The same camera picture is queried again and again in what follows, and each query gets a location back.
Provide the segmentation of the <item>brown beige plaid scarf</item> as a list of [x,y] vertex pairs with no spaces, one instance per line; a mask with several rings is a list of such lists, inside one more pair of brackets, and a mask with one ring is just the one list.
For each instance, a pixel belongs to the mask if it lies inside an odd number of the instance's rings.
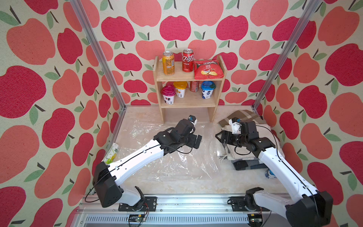
[[263,120],[258,114],[249,111],[249,110],[242,110],[242,111],[235,111],[234,113],[230,114],[228,117],[222,119],[218,122],[218,125],[221,128],[229,125],[229,120],[233,118],[241,119],[242,121],[254,121],[256,124],[267,124],[265,120]]

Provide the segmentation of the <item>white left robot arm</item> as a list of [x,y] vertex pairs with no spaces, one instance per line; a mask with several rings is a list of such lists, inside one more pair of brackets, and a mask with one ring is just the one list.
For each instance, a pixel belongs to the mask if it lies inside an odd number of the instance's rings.
[[195,135],[197,118],[190,115],[175,127],[160,131],[145,146],[118,161],[101,162],[95,168],[93,188],[103,208],[115,203],[126,204],[136,210],[142,209],[145,196],[139,187],[123,188],[122,184],[150,162],[179,150],[183,146],[198,149],[202,136]]

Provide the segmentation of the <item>clear plastic vacuum bag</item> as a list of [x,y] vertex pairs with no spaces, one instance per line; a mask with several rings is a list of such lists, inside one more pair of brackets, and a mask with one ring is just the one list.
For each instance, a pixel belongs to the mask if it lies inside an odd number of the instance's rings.
[[[176,125],[176,122],[165,124],[138,120],[123,122],[116,139],[116,143],[120,146],[116,159],[133,153],[146,145],[158,132]],[[219,156],[224,152],[222,145],[215,138],[215,134],[220,130],[217,124],[198,122],[196,134],[202,136],[198,149],[183,146],[178,151],[145,165],[130,179],[167,182],[217,178],[222,172]]]

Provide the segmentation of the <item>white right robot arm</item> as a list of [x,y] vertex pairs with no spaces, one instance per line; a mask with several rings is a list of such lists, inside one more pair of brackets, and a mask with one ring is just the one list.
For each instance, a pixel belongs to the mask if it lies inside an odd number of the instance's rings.
[[285,187],[290,199],[271,194],[261,187],[245,193],[244,207],[248,211],[266,208],[284,218],[292,227],[323,227],[330,224],[333,198],[307,182],[280,154],[277,142],[259,136],[255,122],[229,121],[231,131],[222,130],[215,137],[226,145],[245,147],[265,164]]

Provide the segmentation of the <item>black grey striped scarf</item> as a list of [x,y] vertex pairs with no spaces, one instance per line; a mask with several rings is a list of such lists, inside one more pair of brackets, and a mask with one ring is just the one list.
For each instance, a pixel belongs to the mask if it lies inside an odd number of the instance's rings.
[[236,171],[268,168],[259,159],[254,159],[254,160],[233,160],[233,161],[231,161],[231,163],[232,163],[233,168]]

